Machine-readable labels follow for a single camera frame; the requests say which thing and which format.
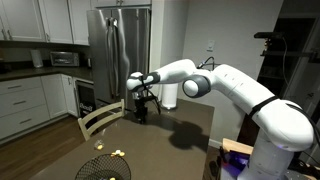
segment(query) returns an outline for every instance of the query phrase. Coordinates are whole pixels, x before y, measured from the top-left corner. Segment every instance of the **wooden floor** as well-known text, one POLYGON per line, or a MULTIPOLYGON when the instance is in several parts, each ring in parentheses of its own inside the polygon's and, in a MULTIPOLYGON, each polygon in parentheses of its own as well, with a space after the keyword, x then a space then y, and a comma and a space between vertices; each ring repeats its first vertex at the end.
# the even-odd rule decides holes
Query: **wooden floor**
MULTIPOLYGON (((76 118, 68 117, 2 145, 0 179, 29 179, 83 142, 76 118)), ((203 180, 215 180, 209 162, 217 155, 218 150, 209 146, 203 180)))

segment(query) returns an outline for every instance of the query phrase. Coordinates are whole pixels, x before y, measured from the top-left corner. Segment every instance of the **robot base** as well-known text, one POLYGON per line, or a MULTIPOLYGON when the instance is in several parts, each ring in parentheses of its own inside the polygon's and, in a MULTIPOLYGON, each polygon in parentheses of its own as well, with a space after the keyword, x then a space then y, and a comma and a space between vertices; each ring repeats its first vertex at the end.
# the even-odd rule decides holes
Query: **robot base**
POLYGON ((288 166, 293 152, 276 147, 260 130, 252 155, 246 168, 238 176, 238 180, 283 180, 287 179, 288 166))

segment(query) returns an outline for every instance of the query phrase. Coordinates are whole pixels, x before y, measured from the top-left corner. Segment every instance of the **light switch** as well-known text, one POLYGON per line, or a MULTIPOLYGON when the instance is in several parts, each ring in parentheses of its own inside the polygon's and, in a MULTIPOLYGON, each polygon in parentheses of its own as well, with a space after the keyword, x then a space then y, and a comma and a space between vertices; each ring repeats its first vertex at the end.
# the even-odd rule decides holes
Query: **light switch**
POLYGON ((212 52, 214 48, 214 41, 213 40, 209 40, 208 41, 208 46, 207 46, 207 51, 208 52, 212 52))

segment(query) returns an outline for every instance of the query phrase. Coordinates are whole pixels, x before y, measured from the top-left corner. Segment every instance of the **refrigerator handle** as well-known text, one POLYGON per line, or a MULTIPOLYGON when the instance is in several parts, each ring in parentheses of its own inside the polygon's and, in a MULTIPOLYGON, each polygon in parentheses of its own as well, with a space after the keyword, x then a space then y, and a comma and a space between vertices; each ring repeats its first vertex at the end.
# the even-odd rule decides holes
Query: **refrigerator handle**
POLYGON ((114 77, 115 77, 115 96, 120 96, 120 83, 119 83, 119 39, 118 39, 118 28, 116 26, 117 19, 112 18, 110 21, 110 26, 112 27, 112 38, 113 38, 113 47, 114 47, 114 57, 113 57, 113 68, 114 68, 114 77))
POLYGON ((105 47, 106 47, 106 61, 107 61, 107 73, 109 73, 109 79, 106 79, 106 81, 109 81, 109 88, 111 92, 111 98, 114 98, 114 77, 113 77, 113 64, 112 64, 112 44, 111 44, 111 27, 110 27, 110 20, 106 18, 106 33, 105 33, 105 47))

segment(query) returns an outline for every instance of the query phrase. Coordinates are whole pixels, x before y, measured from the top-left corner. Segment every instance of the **refrigerator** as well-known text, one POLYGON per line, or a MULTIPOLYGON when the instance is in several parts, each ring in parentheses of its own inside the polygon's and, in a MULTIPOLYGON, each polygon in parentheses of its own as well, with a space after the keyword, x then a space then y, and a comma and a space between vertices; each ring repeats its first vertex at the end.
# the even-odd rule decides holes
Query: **refrigerator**
POLYGON ((96 107, 125 100, 134 110, 127 78, 148 72, 150 10, 97 9, 87 11, 96 107))

